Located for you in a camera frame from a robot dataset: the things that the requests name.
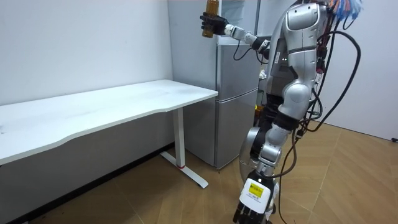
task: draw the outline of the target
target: white desk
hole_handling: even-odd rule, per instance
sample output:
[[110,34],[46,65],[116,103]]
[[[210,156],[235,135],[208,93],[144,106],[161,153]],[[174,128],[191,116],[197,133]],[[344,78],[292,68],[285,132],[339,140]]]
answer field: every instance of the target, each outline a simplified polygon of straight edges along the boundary
[[166,152],[162,156],[205,188],[208,183],[185,167],[182,108],[217,94],[213,90],[158,80],[0,106],[0,165],[95,131],[173,111],[176,159]]

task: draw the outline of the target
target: humanoid robot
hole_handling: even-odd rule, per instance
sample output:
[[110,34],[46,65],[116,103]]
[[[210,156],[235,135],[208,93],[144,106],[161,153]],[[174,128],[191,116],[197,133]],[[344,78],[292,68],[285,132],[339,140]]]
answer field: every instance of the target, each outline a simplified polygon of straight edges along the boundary
[[202,29],[243,41],[269,60],[267,103],[259,128],[249,131],[239,157],[245,184],[233,217],[235,223],[263,223],[265,212],[274,207],[274,178],[279,176],[274,170],[282,146],[289,134],[295,135],[311,106],[317,70],[326,57],[318,41],[329,31],[333,16],[326,3],[298,0],[279,19],[271,41],[229,24],[223,17],[207,13],[200,17]]

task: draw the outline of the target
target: sticker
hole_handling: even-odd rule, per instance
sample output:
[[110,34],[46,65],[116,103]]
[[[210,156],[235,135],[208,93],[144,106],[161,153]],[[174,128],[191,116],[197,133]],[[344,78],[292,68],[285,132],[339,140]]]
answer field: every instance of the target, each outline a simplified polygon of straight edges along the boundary
[[249,192],[254,194],[255,196],[261,198],[262,192],[264,191],[263,188],[257,186],[256,184],[251,184],[249,188]]
[[279,57],[280,57],[280,52],[276,52],[275,62],[274,63],[278,63],[279,62]]
[[258,214],[264,214],[271,196],[270,189],[253,179],[247,178],[239,201]]

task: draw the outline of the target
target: yellow label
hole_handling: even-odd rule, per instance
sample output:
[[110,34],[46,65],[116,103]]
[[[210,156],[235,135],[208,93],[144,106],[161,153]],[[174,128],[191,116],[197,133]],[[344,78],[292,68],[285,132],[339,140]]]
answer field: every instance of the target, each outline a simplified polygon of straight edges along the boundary
[[262,187],[259,187],[256,184],[251,184],[250,188],[249,188],[249,192],[254,194],[257,197],[261,197],[263,190],[264,189]]

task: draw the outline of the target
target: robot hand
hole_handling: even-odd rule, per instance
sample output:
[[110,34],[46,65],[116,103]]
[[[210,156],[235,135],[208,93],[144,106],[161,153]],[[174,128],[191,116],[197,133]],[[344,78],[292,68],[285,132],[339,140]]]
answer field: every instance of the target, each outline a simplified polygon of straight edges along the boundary
[[225,27],[229,22],[224,17],[204,12],[200,19],[203,20],[201,29],[210,30],[216,35],[225,35]]

